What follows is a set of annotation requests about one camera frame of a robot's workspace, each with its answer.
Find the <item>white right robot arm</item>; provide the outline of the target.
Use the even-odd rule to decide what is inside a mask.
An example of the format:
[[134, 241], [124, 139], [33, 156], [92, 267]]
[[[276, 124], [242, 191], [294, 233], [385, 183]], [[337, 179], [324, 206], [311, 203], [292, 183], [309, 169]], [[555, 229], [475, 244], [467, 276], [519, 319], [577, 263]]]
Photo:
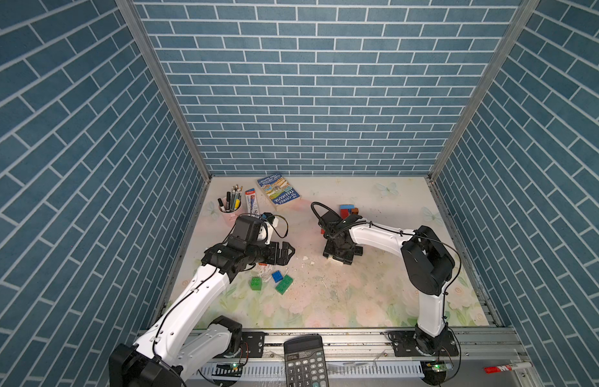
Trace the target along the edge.
[[448, 332], [447, 290], [455, 278], [451, 247], [427, 226], [406, 231], [374, 223], [358, 214], [343, 218], [319, 202], [311, 203], [310, 208], [326, 239], [324, 257], [352, 264], [356, 256], [362, 256], [363, 248], [369, 246], [398, 256], [404, 262], [409, 281], [419, 292], [416, 348], [425, 356], [438, 354]]

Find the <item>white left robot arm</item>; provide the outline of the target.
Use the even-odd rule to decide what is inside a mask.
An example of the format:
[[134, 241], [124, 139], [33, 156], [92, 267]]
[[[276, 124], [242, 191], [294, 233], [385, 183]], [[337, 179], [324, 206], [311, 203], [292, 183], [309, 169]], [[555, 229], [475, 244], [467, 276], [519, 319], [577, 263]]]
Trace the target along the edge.
[[112, 386], [185, 386], [216, 356], [241, 347], [242, 325], [220, 316], [194, 340], [188, 337], [205, 311], [238, 274], [260, 263], [284, 266], [295, 250], [283, 235], [277, 214], [241, 214], [225, 239], [204, 252], [201, 267], [162, 316], [132, 345], [120, 344], [109, 357]]

